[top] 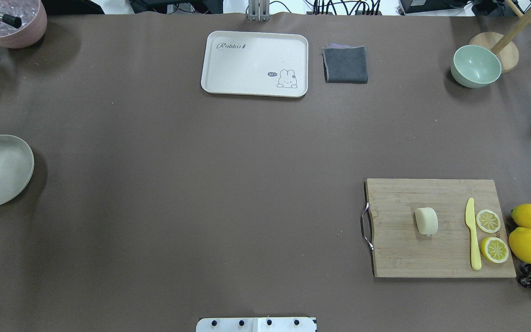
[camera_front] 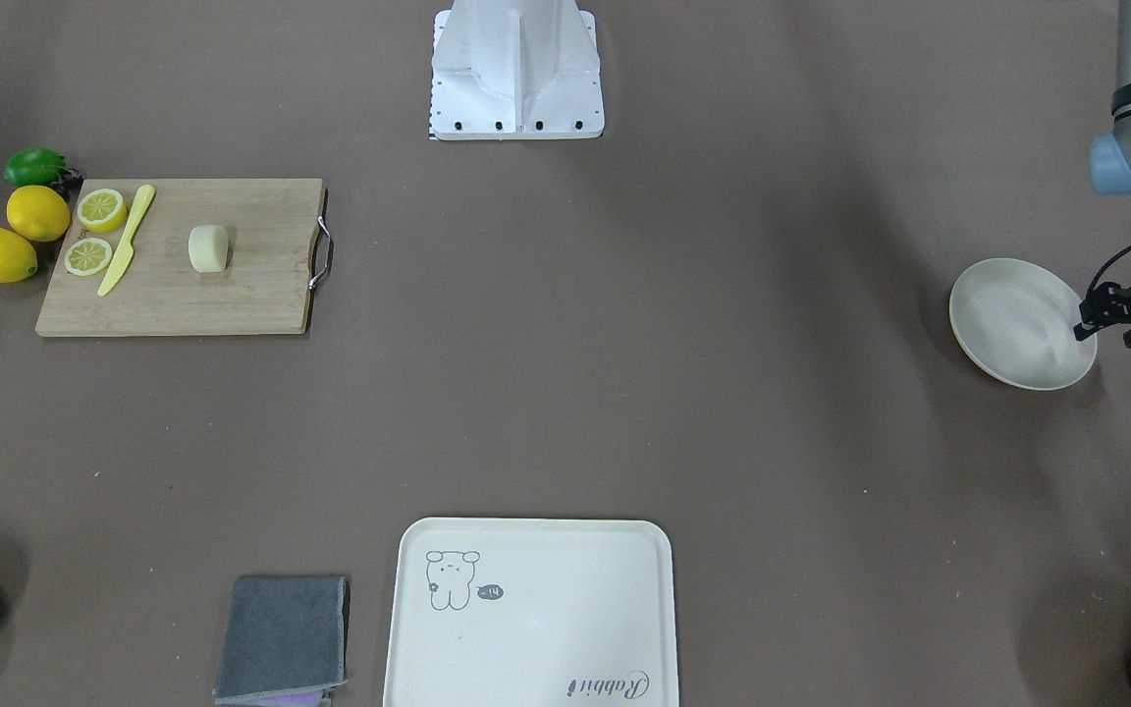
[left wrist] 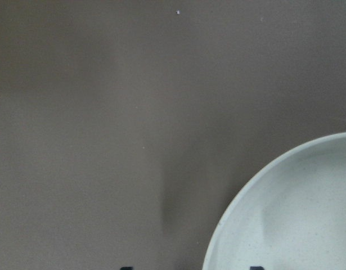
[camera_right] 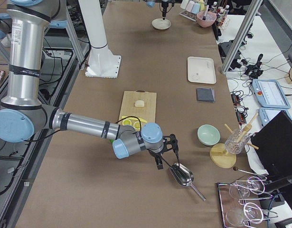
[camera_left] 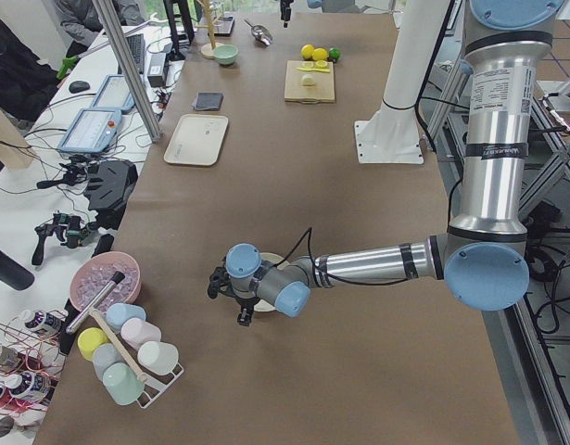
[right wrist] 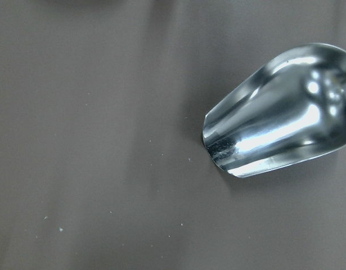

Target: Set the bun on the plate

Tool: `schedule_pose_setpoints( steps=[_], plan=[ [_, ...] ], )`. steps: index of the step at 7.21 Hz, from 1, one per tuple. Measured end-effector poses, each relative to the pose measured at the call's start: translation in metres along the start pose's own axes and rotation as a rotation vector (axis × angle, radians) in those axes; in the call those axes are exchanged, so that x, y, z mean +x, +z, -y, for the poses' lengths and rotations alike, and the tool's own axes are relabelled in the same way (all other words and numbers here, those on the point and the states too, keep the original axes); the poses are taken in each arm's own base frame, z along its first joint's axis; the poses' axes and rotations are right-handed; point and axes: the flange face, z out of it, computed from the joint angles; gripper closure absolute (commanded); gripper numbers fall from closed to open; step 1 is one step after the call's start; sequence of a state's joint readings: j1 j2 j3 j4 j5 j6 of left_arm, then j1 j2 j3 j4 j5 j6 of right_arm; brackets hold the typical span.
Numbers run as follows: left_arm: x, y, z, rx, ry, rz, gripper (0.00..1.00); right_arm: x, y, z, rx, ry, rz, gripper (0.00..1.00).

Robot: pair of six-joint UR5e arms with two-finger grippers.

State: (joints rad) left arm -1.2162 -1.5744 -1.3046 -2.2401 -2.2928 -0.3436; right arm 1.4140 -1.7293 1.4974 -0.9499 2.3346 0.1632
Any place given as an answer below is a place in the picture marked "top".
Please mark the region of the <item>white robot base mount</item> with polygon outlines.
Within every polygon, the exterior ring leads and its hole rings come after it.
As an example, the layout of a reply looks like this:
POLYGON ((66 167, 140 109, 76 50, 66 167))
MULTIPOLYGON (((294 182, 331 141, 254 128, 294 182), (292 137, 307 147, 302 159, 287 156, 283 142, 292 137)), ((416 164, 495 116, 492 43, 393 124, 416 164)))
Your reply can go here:
POLYGON ((196 332, 316 332, 316 318, 311 317, 234 317, 204 318, 196 332))

